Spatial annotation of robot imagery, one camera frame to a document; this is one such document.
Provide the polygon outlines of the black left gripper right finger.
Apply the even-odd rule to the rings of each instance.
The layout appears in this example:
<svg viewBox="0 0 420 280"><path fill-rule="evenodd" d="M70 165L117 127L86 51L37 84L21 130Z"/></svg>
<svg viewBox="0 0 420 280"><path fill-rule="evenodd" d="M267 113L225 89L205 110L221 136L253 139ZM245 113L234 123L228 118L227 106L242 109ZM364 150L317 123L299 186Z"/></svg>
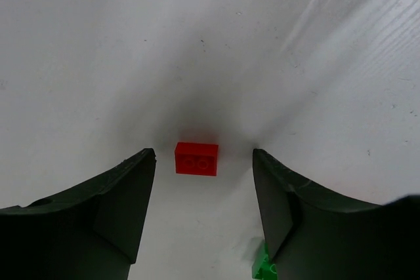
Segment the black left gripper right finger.
<svg viewBox="0 0 420 280"><path fill-rule="evenodd" d="M279 279L418 279L419 196L347 197L253 151L253 178Z"/></svg>

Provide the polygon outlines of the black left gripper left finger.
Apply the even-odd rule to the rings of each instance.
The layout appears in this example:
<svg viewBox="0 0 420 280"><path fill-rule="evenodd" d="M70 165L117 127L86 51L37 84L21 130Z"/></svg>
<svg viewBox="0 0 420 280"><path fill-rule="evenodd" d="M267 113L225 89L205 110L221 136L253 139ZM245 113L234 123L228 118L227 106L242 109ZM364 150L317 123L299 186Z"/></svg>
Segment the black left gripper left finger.
<svg viewBox="0 0 420 280"><path fill-rule="evenodd" d="M1 210L2 279L126 279L156 170L146 148L26 207Z"/></svg>

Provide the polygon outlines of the small red lego plate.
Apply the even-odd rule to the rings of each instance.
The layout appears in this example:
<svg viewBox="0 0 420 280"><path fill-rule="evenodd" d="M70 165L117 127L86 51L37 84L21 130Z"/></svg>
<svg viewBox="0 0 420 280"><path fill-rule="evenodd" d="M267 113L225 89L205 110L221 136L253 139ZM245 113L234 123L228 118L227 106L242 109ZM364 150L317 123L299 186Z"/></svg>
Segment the small red lego plate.
<svg viewBox="0 0 420 280"><path fill-rule="evenodd" d="M219 146L178 142L175 147L175 172L198 176L216 176Z"/></svg>

